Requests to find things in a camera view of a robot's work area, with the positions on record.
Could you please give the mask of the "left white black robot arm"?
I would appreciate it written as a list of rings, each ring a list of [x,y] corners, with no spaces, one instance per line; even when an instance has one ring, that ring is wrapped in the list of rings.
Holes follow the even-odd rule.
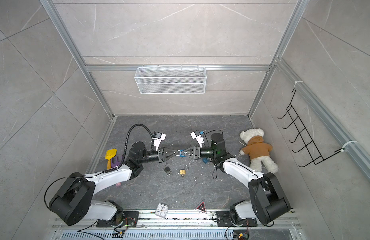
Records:
[[[46,206],[68,226],[86,219],[117,226],[122,221],[123,208],[111,200],[95,201],[93,196],[117,183],[136,178],[144,169],[143,163],[165,162],[177,154],[178,150],[169,148],[148,151],[143,142],[136,142],[119,166],[86,175],[75,172],[65,177],[65,182]]]

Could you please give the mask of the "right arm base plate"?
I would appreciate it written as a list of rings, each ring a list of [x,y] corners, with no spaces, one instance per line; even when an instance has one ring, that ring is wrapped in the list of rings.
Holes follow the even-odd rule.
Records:
[[[249,227],[257,227],[258,223],[256,218],[248,218],[246,220],[234,220],[230,216],[229,211],[217,211],[212,216],[212,220],[217,223],[219,227],[228,227],[232,224],[235,224],[237,226],[249,226]]]

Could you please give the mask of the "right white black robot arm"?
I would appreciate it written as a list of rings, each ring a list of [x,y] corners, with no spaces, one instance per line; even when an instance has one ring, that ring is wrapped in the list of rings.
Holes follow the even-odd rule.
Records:
[[[215,169],[233,176],[249,190],[250,199],[238,202],[230,207],[230,218],[234,224],[246,219],[257,219],[269,227],[275,219],[291,210],[291,205],[277,177],[272,173],[256,172],[241,163],[230,154],[225,147],[223,134],[211,135],[209,147],[204,147],[201,135],[191,134],[199,144],[185,150],[180,150],[181,157],[191,159],[208,159]]]

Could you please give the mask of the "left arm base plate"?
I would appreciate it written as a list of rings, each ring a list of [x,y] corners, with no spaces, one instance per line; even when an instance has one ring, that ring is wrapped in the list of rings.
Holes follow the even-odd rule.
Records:
[[[116,227],[135,227],[140,212],[139,211],[124,211],[122,214],[116,214],[110,221],[98,220],[97,228],[116,228]]]

